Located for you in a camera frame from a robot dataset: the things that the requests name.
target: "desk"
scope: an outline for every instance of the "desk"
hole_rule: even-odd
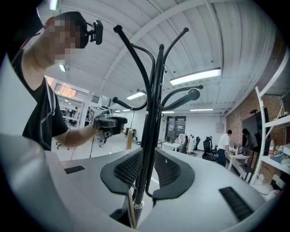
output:
[[[228,165],[228,170],[231,170],[232,167],[232,163],[234,160],[245,160],[247,158],[246,155],[242,155],[242,154],[237,154],[237,155],[228,155],[226,153],[226,156],[230,159],[230,164]]]
[[[177,148],[179,148],[181,146],[181,144],[179,143],[162,143],[162,148],[164,149],[168,149],[168,150],[172,150],[174,149],[175,151],[177,150]]]

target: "ceiling light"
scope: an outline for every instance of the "ceiling light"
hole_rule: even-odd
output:
[[[213,111],[213,109],[192,109],[190,111]]]
[[[138,92],[136,94],[133,94],[132,96],[127,97],[128,100],[132,100],[134,98],[140,97],[142,95],[145,95],[143,92]]]
[[[49,9],[56,10],[58,7],[58,0],[50,0]]]
[[[218,77],[222,74],[222,70],[220,68],[213,68],[207,71],[195,72],[189,75],[177,77],[170,80],[172,85],[178,85],[184,82],[191,82],[199,79],[209,78],[209,77]]]
[[[62,64],[59,64],[60,70],[62,70],[63,72],[65,72],[65,67]]]

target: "door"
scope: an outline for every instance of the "door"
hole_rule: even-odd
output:
[[[185,133],[186,116],[168,116],[166,137],[175,140],[180,134]]]

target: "mesh panel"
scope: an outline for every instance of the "mesh panel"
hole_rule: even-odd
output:
[[[143,152],[136,153],[134,156],[119,164],[114,168],[114,176],[120,181],[131,187],[140,174],[142,169]]]
[[[181,172],[178,164],[158,152],[155,152],[155,169],[158,174],[160,188],[174,182]]]

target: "brick wall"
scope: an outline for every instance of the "brick wall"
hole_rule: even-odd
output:
[[[281,35],[277,33],[271,57],[259,82],[257,83],[260,90],[265,87],[280,66],[285,54],[285,48],[286,45]],[[279,98],[264,96],[262,100],[264,102],[264,108],[267,108],[268,110],[269,120],[272,121],[277,117],[281,108]],[[285,110],[290,111],[290,101],[284,101],[284,106]],[[250,111],[254,109],[257,109],[258,112],[260,111],[259,101],[255,90],[253,90],[249,96],[230,115],[227,116],[227,130],[232,130],[231,140],[234,140],[239,144],[242,143],[242,121],[251,117],[252,114],[250,114]],[[275,145],[283,145],[285,142],[284,136],[284,126],[276,126],[273,128],[271,138],[275,140]],[[250,159],[253,160],[252,167],[254,167],[258,154],[252,153],[250,156]],[[264,175],[265,182],[270,182],[273,175],[278,173],[278,171],[279,170],[273,166],[262,162],[260,174]]]

